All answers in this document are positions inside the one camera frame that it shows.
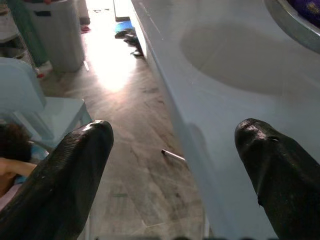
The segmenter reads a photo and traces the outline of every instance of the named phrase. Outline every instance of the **gray tile floor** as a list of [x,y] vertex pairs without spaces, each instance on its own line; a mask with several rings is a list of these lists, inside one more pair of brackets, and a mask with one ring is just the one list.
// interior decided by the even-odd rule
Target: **gray tile floor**
[[89,71],[41,81],[47,96],[82,98],[93,119],[113,127],[114,147],[92,207],[93,235],[200,239],[203,208],[194,179],[184,162],[161,154],[182,153],[163,97],[147,63],[114,38],[114,24],[109,11],[91,13],[91,32],[82,35]]

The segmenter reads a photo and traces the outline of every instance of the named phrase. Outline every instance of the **person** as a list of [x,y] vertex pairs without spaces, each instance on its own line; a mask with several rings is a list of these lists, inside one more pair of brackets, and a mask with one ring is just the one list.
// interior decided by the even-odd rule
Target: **person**
[[0,211],[15,196],[21,182],[19,176],[28,177],[36,168],[30,163],[32,144],[25,129],[17,124],[0,124]]

